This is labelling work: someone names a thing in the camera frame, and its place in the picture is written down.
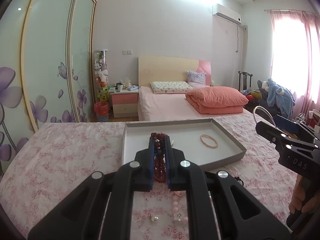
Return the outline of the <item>person's right hand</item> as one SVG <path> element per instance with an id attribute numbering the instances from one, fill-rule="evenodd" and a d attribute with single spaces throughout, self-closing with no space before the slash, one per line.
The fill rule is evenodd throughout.
<path id="1" fill-rule="evenodd" d="M 295 211 L 301 211 L 302 213 L 306 213 L 315 212 L 319 209 L 319 192 L 317 192 L 306 204 L 303 204 L 303 201 L 306 197 L 306 190 L 302 187 L 302 180 L 303 177 L 301 175 L 297 175 L 291 202 L 289 204 L 289 211 L 291 214 L 294 214 Z"/>

